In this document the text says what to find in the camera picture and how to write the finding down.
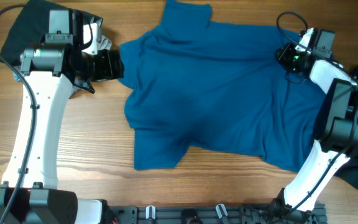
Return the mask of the blue t-shirt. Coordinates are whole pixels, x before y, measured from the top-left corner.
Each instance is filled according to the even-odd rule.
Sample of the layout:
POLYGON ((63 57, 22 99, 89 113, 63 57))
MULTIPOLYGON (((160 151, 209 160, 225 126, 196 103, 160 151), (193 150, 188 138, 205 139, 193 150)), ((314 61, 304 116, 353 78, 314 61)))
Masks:
POLYGON ((167 1, 159 25, 121 45, 134 167, 172 169, 197 146, 299 171, 325 95, 309 80, 288 81, 274 57, 298 34, 211 13, 167 1))

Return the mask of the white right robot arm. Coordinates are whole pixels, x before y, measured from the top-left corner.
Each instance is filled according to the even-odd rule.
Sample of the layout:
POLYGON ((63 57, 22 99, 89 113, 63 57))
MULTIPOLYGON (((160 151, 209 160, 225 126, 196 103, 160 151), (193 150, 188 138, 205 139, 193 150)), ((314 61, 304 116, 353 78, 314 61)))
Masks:
POLYGON ((309 156, 264 213, 270 223, 306 223, 333 175, 358 154, 358 81, 312 50, 298 51, 296 44, 278 49, 275 58, 291 72, 308 72, 326 95, 314 122, 309 156))

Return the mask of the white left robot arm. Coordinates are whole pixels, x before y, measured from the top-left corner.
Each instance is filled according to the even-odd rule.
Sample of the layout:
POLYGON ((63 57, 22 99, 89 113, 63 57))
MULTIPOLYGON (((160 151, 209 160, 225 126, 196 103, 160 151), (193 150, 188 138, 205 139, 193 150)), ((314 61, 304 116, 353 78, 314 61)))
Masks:
POLYGON ((88 54, 71 44, 36 44, 17 70, 24 84, 16 142, 0 186, 1 223, 117 223, 101 199, 58 189, 57 151, 64 110, 76 77, 123 76, 117 50, 88 54))

